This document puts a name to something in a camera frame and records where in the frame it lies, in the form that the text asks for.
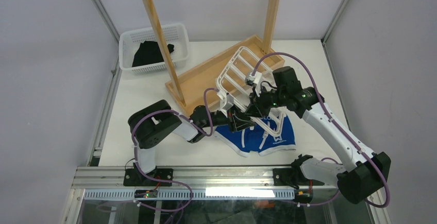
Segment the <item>blue boxer underwear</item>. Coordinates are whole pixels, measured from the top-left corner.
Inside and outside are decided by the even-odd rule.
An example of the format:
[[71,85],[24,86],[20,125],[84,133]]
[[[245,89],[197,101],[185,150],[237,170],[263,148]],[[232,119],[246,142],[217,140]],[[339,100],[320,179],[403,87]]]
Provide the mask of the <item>blue boxer underwear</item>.
[[219,126],[216,127],[214,136],[242,157],[248,157],[252,152],[266,156],[277,151],[296,149],[293,126],[287,116],[283,121],[281,135],[277,137],[273,137],[259,125],[236,132],[231,132],[227,126]]

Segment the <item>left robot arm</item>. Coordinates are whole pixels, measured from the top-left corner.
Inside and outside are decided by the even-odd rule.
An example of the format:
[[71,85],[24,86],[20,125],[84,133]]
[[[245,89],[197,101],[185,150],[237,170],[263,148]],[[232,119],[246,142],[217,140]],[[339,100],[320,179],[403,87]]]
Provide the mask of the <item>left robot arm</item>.
[[256,123],[237,107],[225,112],[211,112],[204,105],[197,106],[186,117],[173,110],[166,100],[160,100],[128,119],[134,142],[134,163],[125,170],[124,186],[172,186],[173,170],[158,169],[155,148],[170,134],[176,134],[189,143],[197,143],[214,129],[225,128],[231,133],[253,127]]

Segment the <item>white plastic clip hanger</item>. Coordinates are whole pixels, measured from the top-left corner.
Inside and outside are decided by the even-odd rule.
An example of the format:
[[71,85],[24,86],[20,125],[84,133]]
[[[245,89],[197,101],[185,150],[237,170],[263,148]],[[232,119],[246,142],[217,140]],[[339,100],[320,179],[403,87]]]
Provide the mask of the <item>white plastic clip hanger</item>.
[[[244,113],[250,104],[250,94],[252,89],[256,88],[257,94],[261,92],[261,82],[265,83],[267,90],[272,88],[268,85],[274,85],[273,68],[262,62],[257,68],[257,72],[262,73],[261,82],[256,87],[251,87],[245,83],[245,78],[252,73],[260,58],[248,47],[241,46],[231,56],[221,73],[215,80],[216,88],[223,90],[234,97],[234,109]],[[273,137],[281,135],[284,118],[286,117],[284,108],[271,108],[268,116],[264,118],[250,117],[256,125],[261,126],[266,132]]]

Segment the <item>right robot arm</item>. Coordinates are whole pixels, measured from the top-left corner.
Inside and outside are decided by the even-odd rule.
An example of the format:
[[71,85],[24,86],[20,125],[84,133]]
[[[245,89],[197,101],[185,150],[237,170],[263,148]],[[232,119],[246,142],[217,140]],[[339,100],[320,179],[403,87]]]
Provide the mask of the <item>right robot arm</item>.
[[388,190],[391,159],[385,153],[375,153],[347,130],[332,114],[316,86],[303,88],[295,71],[284,66],[273,71],[275,86],[262,86],[262,74],[253,71],[245,83],[252,87],[246,113],[265,117],[272,108],[286,107],[313,127],[333,149],[341,161],[330,164],[312,156],[299,157],[292,163],[291,180],[304,185],[310,179],[336,186],[350,203],[367,201],[381,188]]

